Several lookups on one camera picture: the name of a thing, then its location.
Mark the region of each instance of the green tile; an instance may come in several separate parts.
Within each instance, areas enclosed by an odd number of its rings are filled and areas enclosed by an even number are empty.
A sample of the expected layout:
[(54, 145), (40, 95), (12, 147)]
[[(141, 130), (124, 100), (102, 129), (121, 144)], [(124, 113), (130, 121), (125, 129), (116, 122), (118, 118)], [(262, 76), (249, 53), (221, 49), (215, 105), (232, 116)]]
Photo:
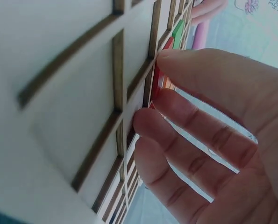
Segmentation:
[(173, 49), (179, 49), (180, 48), (180, 42), (181, 42), (181, 35), (182, 31), (184, 29), (184, 21), (180, 20), (173, 30), (172, 36), (174, 37), (174, 44)]

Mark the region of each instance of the white board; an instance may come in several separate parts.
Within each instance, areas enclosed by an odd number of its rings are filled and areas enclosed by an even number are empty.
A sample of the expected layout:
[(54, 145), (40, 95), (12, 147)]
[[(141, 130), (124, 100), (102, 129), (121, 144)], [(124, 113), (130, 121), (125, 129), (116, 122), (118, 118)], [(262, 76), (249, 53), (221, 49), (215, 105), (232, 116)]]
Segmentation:
[(14, 94), (112, 7), (111, 0), (0, 0), (0, 64)]
[(167, 30), (171, 0), (162, 0), (161, 12), (159, 15), (159, 24), (157, 30), (157, 39), (159, 40)]
[(111, 135), (90, 169), (79, 194), (91, 208), (117, 158), (116, 134)]
[(152, 11), (153, 4), (148, 4), (124, 29), (124, 81), (127, 87), (148, 56)]
[(34, 127), (45, 153), (69, 182), (114, 109), (111, 42), (73, 71)]

